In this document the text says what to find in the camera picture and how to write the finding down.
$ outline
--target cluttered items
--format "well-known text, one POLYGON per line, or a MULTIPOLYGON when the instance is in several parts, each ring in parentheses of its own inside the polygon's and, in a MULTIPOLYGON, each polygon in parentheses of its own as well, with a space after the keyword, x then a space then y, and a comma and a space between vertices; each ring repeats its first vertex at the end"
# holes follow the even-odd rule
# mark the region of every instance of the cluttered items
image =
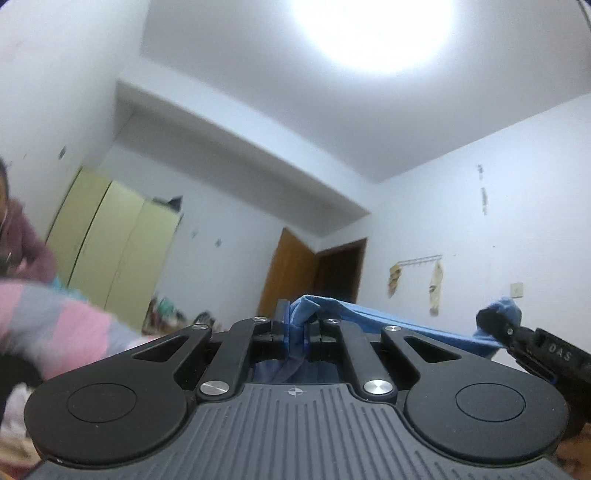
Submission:
POLYGON ((146 313, 143 335, 168 335, 195 323, 202 323, 211 328, 212 332, 223 332, 221 322, 216 320, 207 310, 201 312, 191 320, 177 309, 174 303, 166 297, 158 300, 153 297, 146 313))

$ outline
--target pink and gray sleeve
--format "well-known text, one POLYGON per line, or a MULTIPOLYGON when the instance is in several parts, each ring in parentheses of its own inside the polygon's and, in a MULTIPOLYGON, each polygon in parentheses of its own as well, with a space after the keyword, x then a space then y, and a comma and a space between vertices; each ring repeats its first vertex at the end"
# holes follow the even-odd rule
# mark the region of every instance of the pink and gray sleeve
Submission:
POLYGON ((88 303, 37 283, 0 282, 0 351, 29 360, 45 380, 140 343, 139 333, 88 303))

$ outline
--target wardrobe door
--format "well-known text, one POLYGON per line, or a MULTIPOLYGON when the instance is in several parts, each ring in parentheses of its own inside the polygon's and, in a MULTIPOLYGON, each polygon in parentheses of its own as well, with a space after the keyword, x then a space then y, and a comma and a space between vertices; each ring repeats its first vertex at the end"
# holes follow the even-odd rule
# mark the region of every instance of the wardrobe door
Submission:
POLYGON ((104 308, 121 255, 135 227, 144 199, 117 182, 109 186, 90 225, 69 287, 104 308))
POLYGON ((110 183, 92 170, 80 170, 53 222, 47 245, 56 256, 57 274, 64 285, 70 281, 86 232, 110 183))
POLYGON ((106 310, 140 331, 179 216, 146 201, 129 236, 107 299, 106 310))

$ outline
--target white ceiling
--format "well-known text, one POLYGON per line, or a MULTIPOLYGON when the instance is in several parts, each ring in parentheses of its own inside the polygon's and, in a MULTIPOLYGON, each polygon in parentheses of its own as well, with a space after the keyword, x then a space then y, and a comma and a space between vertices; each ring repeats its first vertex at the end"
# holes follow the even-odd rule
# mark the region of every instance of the white ceiling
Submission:
POLYGON ((143 55, 370 181, 591 90, 591 32, 576 0, 455 0, 446 45, 394 76, 333 64, 303 36, 289 0, 152 0, 143 55))

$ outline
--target door frame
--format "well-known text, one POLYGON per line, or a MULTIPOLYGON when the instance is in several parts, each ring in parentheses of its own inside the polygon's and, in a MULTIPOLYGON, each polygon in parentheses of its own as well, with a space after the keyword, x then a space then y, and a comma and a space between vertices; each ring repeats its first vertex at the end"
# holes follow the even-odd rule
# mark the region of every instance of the door frame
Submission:
POLYGON ((336 247, 327 248, 316 254, 318 259, 322 257, 328 257, 329 255, 338 254, 347 250, 359 249, 359 263, 357 265, 357 272, 355 272, 355 279, 353 281, 353 302, 357 303, 357 297, 359 295, 359 285, 361 283, 361 272, 363 271, 363 262, 365 261, 365 248, 367 246, 368 238, 360 238, 348 244, 337 245, 336 247))

